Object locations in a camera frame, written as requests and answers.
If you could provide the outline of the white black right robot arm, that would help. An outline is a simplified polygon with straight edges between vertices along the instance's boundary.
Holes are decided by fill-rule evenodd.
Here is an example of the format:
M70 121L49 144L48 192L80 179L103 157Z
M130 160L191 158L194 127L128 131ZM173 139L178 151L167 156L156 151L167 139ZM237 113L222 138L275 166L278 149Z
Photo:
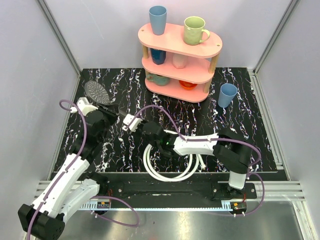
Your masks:
M255 147L227 129L218 133L200 136L185 136L165 130L155 122L141 119L126 121L122 127L131 133L140 133L148 141L142 161L146 171L162 182L181 182L190 178L197 168L206 167L203 155L216 157L229 171L228 195L239 198L245 192L245 182ZM155 148L167 157L188 156L186 169L179 176L169 178L158 173L151 164L151 150Z

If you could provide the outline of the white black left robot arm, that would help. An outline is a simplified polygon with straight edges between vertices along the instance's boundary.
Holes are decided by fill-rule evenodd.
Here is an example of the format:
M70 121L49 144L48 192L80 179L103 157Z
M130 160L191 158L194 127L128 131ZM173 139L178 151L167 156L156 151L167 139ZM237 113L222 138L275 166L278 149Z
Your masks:
M108 178L95 171L87 173L82 184L71 190L78 178L90 167L110 126L118 119L115 106L74 106L83 128L76 136L69 154L50 184L32 204L23 204L18 217L27 238L57 240L71 216L92 197L108 193Z

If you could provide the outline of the grey shower head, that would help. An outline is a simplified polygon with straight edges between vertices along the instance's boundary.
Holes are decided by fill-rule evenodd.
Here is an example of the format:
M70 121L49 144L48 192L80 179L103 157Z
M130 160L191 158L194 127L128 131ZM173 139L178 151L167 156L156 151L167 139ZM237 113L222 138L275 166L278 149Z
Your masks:
M86 96L90 99L94 106L99 108L99 104L101 105L114 105L110 100L109 93L107 90L97 81L90 80L84 85L84 91ZM127 113L119 108L119 116L125 117Z

